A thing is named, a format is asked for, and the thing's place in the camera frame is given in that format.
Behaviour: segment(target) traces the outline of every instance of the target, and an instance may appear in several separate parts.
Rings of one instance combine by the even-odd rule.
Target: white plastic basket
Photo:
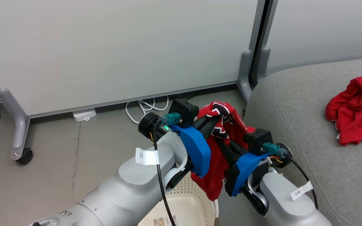
[[[214,226],[218,221],[217,200],[210,201],[205,192],[191,179],[190,173],[166,197],[177,226]],[[168,215],[163,201],[160,201],[138,226],[156,226],[154,220],[163,217]]]

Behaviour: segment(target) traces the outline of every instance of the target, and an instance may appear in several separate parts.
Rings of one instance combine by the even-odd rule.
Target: sticker on basket
[[[296,199],[301,197],[304,193],[306,193],[307,191],[310,191],[312,189],[313,189],[312,184],[310,181],[308,181],[305,185],[299,187],[294,192],[290,193],[291,198],[293,199],[293,201],[295,201]]]
[[[145,151],[140,148],[136,148],[135,161],[142,165],[158,165],[158,152],[156,151]]]
[[[176,215],[173,215],[173,220],[174,220],[175,226],[178,226]],[[170,218],[162,217],[162,218],[153,219],[153,226],[171,226]]]

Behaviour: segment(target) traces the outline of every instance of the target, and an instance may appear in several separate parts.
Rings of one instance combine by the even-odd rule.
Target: gray floor
[[[190,102],[203,107],[213,100],[228,102],[240,113],[245,108],[234,86],[201,92]],[[130,113],[139,120],[142,111],[132,106]],[[2,105],[0,114],[0,225],[25,226],[71,206],[130,159],[135,147],[152,145],[124,105],[105,107],[88,122],[75,122],[70,114],[32,120],[26,142],[35,155],[19,166],[9,159],[13,119]],[[220,225],[263,225],[242,195],[230,198],[223,191],[219,204]]]

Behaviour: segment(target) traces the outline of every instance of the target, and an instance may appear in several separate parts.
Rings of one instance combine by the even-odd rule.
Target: gray sofa
[[[274,142],[292,150],[333,226],[362,226],[362,142],[339,145],[339,132],[325,117],[328,102],[358,76],[362,60],[277,72],[255,87],[245,111],[247,125],[270,130]],[[282,172],[296,186],[306,183],[293,164]]]

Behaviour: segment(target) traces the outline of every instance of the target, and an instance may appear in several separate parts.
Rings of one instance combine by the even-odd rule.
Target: white panel
[[[279,0],[267,74],[362,58],[362,0]]]
[[[0,0],[0,87],[27,115],[237,80],[257,0]]]

